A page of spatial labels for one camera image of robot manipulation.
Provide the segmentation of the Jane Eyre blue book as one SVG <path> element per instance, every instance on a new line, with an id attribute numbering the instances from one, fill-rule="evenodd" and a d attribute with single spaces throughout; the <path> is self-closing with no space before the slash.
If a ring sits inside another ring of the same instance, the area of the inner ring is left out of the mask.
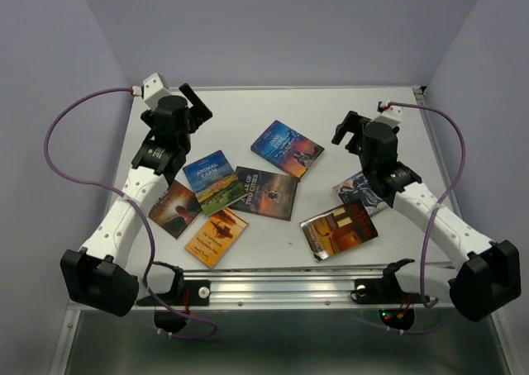
<path id="1" fill-rule="evenodd" d="M 250 150 L 287 175 L 300 180 L 325 149 L 276 120 L 257 138 Z"/>

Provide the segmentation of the Animal Farm book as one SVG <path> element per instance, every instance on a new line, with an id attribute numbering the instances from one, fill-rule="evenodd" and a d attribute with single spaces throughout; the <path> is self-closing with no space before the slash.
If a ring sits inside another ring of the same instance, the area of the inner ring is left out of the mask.
<path id="1" fill-rule="evenodd" d="M 185 166 L 183 172 L 206 216 L 246 196 L 243 182 L 221 150 Z"/>

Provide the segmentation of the Three Days to See book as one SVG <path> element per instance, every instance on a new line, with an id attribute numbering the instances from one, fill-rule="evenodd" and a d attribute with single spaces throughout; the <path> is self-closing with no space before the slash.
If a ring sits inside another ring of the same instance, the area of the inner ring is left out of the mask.
<path id="1" fill-rule="evenodd" d="M 178 239 L 201 212 L 194 193 L 182 183 L 174 181 L 153 205 L 149 218 Z"/>

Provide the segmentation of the A Tale of Two Cities book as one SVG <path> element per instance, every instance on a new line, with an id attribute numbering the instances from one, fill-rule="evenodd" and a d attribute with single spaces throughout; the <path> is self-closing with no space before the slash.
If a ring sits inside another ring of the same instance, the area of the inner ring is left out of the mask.
<path id="1" fill-rule="evenodd" d="M 230 205 L 232 210 L 290 221 L 298 180 L 279 173 L 237 166 L 246 196 Z"/>

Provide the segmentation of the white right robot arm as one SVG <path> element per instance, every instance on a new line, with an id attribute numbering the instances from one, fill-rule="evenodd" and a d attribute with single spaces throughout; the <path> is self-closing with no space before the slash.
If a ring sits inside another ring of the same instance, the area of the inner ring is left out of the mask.
<path id="1" fill-rule="evenodd" d="M 425 259 L 401 259 L 390 263 L 381 278 L 358 280 L 354 299 L 367 305 L 399 303 L 408 297 L 426 306 L 447 301 L 467 320 L 482 320 L 520 297 L 519 251 L 510 241 L 496 242 L 469 226 L 398 161 L 403 108 L 403 103 L 381 102 L 373 119 L 350 111 L 332 142 L 338 145 L 346 134 L 352 135 L 346 149 L 359 157 L 369 188 L 416 225 L 425 244 L 436 244 L 450 267 L 428 269 Z"/>

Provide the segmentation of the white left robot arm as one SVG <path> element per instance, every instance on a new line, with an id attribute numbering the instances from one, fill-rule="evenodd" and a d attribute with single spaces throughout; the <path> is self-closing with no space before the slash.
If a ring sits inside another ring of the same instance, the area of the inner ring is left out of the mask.
<path id="1" fill-rule="evenodd" d="M 149 131 L 102 223 L 78 250 L 66 250 L 60 260 L 71 300 L 115 316 L 127 314 L 138 299 L 139 281 L 125 267 L 140 229 L 150 228 L 145 215 L 184 166 L 191 134 L 212 118 L 188 83 L 177 95 L 160 78 L 130 92 L 141 95 L 148 107 L 141 120 Z"/>

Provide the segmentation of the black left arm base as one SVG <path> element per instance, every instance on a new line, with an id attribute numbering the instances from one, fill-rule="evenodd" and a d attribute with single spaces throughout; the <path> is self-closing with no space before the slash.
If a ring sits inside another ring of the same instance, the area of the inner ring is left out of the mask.
<path id="1" fill-rule="evenodd" d="M 172 284 L 167 292 L 158 294 L 147 286 L 146 277 L 152 265 L 171 270 Z M 211 283 L 208 280 L 185 282 L 183 270 L 180 267 L 154 261 L 149 263 L 142 282 L 148 297 L 138 299 L 136 304 L 138 306 L 160 306 L 165 309 L 165 311 L 155 311 L 154 313 L 154 323 L 159 334 L 174 339 L 204 339 L 217 332 L 217 325 L 213 321 L 193 316 L 189 310 L 191 304 L 209 305 Z M 212 329 L 204 335 L 181 335 L 180 331 L 190 320 L 210 325 Z"/>

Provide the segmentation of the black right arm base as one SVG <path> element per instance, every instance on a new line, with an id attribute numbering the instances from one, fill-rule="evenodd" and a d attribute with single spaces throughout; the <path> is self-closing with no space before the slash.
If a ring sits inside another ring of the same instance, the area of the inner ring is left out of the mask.
<path id="1" fill-rule="evenodd" d="M 410 331 L 415 321 L 412 304 L 421 303 L 416 292 L 405 292 L 397 280 L 397 272 L 415 264 L 413 259 L 401 259 L 390 263 L 380 278 L 357 278 L 350 292 L 350 299 L 359 305 L 398 304 L 398 309 L 379 309 L 382 324 L 403 335 L 418 334 Z"/>

